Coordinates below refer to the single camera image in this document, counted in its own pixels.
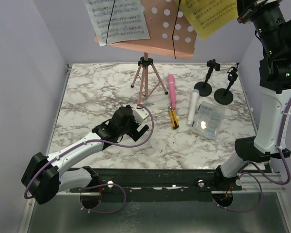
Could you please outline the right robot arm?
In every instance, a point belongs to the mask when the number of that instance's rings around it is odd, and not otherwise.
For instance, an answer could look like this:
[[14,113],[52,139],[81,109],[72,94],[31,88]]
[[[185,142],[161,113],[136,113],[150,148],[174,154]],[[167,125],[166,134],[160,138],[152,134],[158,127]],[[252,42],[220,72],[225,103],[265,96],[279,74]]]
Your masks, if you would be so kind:
[[235,153],[218,166],[214,186],[225,190],[248,163],[281,159],[284,166],[291,151],[285,136],[291,114],[291,20],[286,21],[278,0],[237,1],[238,22],[252,22],[263,46],[260,61],[262,110],[255,137],[235,141]]

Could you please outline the white microphone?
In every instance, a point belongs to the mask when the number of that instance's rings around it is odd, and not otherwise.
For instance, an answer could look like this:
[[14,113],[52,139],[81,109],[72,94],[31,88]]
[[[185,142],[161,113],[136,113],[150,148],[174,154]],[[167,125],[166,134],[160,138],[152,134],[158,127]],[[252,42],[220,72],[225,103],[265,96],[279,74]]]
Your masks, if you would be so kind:
[[190,107],[189,107],[189,113],[188,113],[188,118],[187,118],[188,126],[192,126],[194,122],[194,115],[195,115],[195,110],[196,110],[199,97],[200,97],[199,90],[194,89],[191,93]]

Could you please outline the pink tripod music stand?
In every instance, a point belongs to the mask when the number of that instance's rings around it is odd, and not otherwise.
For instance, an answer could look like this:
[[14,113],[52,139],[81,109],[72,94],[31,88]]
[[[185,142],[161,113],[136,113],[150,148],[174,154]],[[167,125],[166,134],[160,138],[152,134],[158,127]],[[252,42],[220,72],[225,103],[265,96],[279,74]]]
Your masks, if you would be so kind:
[[190,25],[176,0],[140,0],[149,39],[122,41],[107,46],[143,52],[138,63],[134,80],[140,79],[138,103],[147,99],[152,92],[148,89],[148,70],[151,67],[156,75],[158,71],[149,58],[150,54],[189,60],[194,54],[197,33]]

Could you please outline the pink microphone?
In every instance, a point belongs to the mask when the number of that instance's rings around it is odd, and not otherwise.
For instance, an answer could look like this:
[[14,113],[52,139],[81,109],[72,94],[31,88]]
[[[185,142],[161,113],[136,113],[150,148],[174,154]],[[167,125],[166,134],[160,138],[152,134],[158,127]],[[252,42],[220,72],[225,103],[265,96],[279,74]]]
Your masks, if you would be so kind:
[[175,110],[177,106],[177,99],[176,99],[176,89],[175,89],[175,77],[172,74],[167,76],[167,84],[169,88],[169,98],[171,107]]

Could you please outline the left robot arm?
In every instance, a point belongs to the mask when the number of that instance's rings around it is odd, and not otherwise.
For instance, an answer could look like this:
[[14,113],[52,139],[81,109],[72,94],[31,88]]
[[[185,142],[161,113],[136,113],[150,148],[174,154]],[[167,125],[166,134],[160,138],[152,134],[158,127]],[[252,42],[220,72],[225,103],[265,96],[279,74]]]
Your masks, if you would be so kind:
[[32,156],[21,178],[25,186],[24,198],[35,199],[39,204],[50,201],[61,191],[74,188],[92,192],[97,188],[96,173],[91,168],[71,168],[90,155],[101,152],[109,146],[127,147],[119,140],[127,135],[137,142],[146,131],[153,133],[154,126],[145,125],[138,130],[146,118],[153,119],[150,110],[139,104],[119,107],[112,118],[95,126],[90,133],[76,143],[48,155],[37,153]]

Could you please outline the white sheet music page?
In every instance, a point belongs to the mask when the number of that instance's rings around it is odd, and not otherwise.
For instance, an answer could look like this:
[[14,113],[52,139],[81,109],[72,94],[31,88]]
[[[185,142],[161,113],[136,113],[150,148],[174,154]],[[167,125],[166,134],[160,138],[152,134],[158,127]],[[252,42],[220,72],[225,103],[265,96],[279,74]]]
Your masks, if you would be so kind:
[[149,39],[139,0],[85,0],[99,45]]

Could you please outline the yellow sheet music page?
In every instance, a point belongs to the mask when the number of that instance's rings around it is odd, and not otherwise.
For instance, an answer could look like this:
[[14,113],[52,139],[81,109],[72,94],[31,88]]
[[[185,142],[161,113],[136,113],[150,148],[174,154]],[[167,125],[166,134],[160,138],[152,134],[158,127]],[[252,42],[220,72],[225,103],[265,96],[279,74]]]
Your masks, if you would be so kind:
[[184,14],[201,40],[238,17],[236,0],[177,0]]

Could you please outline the black microphone stand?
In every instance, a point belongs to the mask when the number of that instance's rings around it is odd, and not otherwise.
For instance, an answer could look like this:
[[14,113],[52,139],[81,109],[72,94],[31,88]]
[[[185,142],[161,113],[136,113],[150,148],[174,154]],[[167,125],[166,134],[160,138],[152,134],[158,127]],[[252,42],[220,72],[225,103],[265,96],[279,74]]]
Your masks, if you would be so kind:
[[208,69],[208,72],[206,74],[205,80],[203,82],[197,82],[194,85],[194,89],[199,91],[199,94],[201,97],[207,97],[211,94],[212,87],[208,83],[208,81],[209,81],[214,70],[220,71],[220,69],[221,69],[221,65],[219,63],[217,63],[215,59],[207,61],[207,67],[209,69]]
[[235,81],[238,78],[238,69],[236,67],[231,67],[227,71],[227,79],[229,80],[229,84],[227,88],[220,88],[214,92],[214,99],[216,100],[217,103],[222,104],[222,105],[229,105],[233,101],[233,94],[230,91],[230,88],[232,85],[235,83]]

